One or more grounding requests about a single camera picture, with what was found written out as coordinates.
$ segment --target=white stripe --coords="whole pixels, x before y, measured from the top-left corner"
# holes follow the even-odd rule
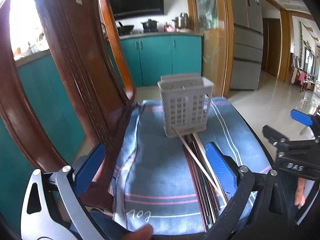
[[[232,140],[232,138],[231,138],[231,135],[230,135],[230,133],[229,133],[229,129],[228,129],[228,127],[227,127],[227,124],[226,124],[224,118],[222,117],[222,115],[221,115],[218,107],[215,105],[215,103],[212,102],[212,104],[213,104],[213,109],[214,109],[214,107],[216,107],[216,109],[217,109],[217,111],[218,111],[218,113],[219,113],[219,115],[220,115],[220,117],[221,117],[221,119],[222,119],[222,121],[223,121],[223,123],[224,123],[224,125],[225,125],[225,127],[226,127],[226,130],[227,130],[227,133],[228,133],[228,135],[229,135],[230,141],[231,141],[233,147],[235,148],[235,150],[236,150],[237,153],[238,153],[238,157],[239,157],[240,164],[243,165],[242,159],[241,159],[241,157],[240,157],[240,153],[239,153],[237,147],[235,146],[235,144],[233,143],[233,140]],[[256,199],[255,195],[254,195],[252,192],[251,192],[250,195],[253,197],[253,199]]]
[[[217,118],[218,118],[218,120],[219,120],[219,122],[220,122],[220,124],[221,124],[222,129],[223,129],[224,136],[226,137],[227,142],[228,142],[228,144],[229,144],[229,146],[230,146],[230,149],[231,149],[231,151],[233,152],[233,155],[235,156],[236,163],[237,163],[237,165],[239,166],[236,153],[235,153],[235,151],[233,150],[233,148],[232,148],[231,145],[230,145],[229,139],[228,139],[227,134],[226,134],[226,132],[225,132],[225,130],[224,130],[223,124],[222,124],[222,122],[221,122],[221,120],[220,120],[220,118],[219,118],[219,116],[218,116],[218,114],[217,114],[217,111],[214,109],[214,107],[212,107],[212,109],[213,109],[214,112],[216,113],[216,116],[217,116]]]
[[[185,215],[175,215],[175,216],[150,216],[151,218],[180,218],[180,217],[188,217],[188,216],[195,216],[200,215],[201,213],[192,213],[192,214],[185,214]]]

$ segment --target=gray refrigerator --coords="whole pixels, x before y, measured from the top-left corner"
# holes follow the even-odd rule
[[[231,0],[235,46],[230,89],[257,90],[263,48],[259,0]]]

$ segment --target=cooking pot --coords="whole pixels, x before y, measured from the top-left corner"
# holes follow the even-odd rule
[[[144,30],[152,30],[157,28],[157,21],[148,19],[147,22],[142,23]]]
[[[181,13],[180,16],[175,17],[173,20],[174,26],[177,29],[189,29],[190,22],[187,13]]]
[[[134,25],[125,25],[123,26],[121,22],[118,22],[120,27],[118,27],[119,35],[128,34],[133,30]]]

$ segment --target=blue cloth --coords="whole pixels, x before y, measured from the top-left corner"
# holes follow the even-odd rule
[[[182,143],[178,138],[167,138],[163,126],[161,102],[144,101],[132,112],[112,181],[114,220],[130,231],[149,223],[157,235],[203,232]],[[271,169],[259,142],[225,98],[212,99],[207,130],[198,135],[204,145],[214,142],[223,154],[253,172]],[[254,200],[252,194],[239,228]]]

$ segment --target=screw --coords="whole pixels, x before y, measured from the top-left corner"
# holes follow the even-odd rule
[[[63,172],[69,172],[71,170],[71,166],[70,165],[66,165],[62,168]]]
[[[243,172],[243,173],[246,173],[249,171],[248,167],[247,166],[240,166],[240,171]]]
[[[271,171],[270,171],[270,174],[271,174],[272,176],[277,176],[277,175],[278,175],[278,172],[277,172],[276,170],[271,170]]]
[[[41,170],[36,169],[36,170],[33,171],[32,174],[33,174],[34,176],[38,176],[40,173],[41,173]]]

